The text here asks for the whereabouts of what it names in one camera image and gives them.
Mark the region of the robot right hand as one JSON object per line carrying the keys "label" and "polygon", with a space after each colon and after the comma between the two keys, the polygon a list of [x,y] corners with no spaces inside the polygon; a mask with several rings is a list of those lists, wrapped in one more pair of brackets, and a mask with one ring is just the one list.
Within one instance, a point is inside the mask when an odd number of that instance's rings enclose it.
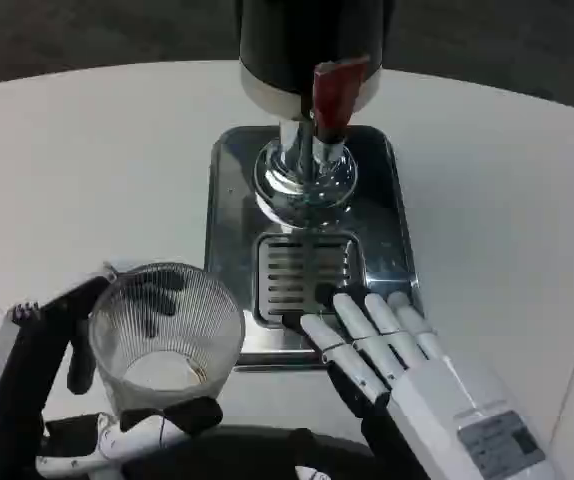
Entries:
{"label": "robot right hand", "polygon": [[320,357],[391,471],[422,479],[561,478],[499,377],[446,350],[405,293],[318,291],[340,331],[314,313],[288,314],[283,324]]}

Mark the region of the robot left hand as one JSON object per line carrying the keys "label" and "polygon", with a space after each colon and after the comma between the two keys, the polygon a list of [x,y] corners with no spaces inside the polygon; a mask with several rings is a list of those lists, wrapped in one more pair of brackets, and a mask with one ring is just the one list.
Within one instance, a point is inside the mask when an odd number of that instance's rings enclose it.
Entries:
{"label": "robot left hand", "polygon": [[44,422],[43,410],[68,348],[68,389],[86,393],[96,361],[88,322],[97,301],[125,286],[127,300],[147,314],[178,311],[172,296],[191,267],[153,263],[121,272],[111,265],[43,305],[20,303],[0,316],[0,479],[118,479],[124,463],[187,441],[220,424],[215,395],[166,407],[133,407]]}

